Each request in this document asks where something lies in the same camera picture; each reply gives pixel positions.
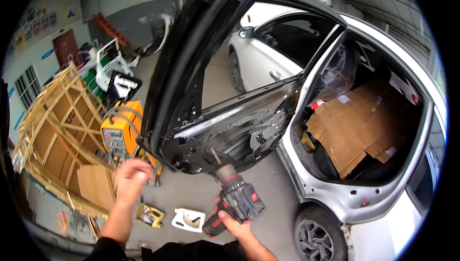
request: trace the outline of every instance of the white bracket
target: white bracket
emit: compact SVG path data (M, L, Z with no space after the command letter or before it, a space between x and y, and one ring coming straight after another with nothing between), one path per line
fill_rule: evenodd
M171 222L174 227L197 233L203 232L206 213L187 208L176 208L174 212L176 212L176 216Z

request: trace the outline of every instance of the side mirror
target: side mirror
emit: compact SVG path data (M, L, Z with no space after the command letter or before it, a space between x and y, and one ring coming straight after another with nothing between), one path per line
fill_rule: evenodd
M254 37L254 27L244 27L238 31L238 35L242 39L251 39Z

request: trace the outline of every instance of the yellow machine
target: yellow machine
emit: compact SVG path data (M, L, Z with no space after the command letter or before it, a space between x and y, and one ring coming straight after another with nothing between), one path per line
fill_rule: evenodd
M101 125L105 148L109 152L125 152L134 156L142 115L140 101L117 102L109 109Z
M140 101L117 102L113 108L107 110L104 116L104 122L101 125L102 140L114 164L123 163L126 158L135 156L148 160L154 168L155 185L158 185L161 164L152 155L137 152L136 138L140 135L142 115Z

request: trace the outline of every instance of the cordless drill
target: cordless drill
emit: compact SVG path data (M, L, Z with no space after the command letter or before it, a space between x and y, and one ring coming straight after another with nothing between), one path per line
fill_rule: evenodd
M220 159L214 149L211 149L211 152L220 165ZM226 211L239 223L252 220L262 214L265 204L256 194L254 186L245 183L233 165L227 164L220 167L216 171L216 176L222 184L222 191L219 194L220 200L217 203L218 211ZM203 231L208 237L215 237L225 229L226 227L221 222L217 212L203 225Z

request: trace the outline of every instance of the drill bit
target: drill bit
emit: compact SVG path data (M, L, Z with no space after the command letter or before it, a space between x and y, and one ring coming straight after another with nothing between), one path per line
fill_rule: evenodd
M218 165L221 165L222 162L220 161L219 156L217 156L217 153L216 153L216 151L214 150L214 148L210 147L210 149L211 149L211 153L214 155L214 158L217 160L217 164L218 164Z

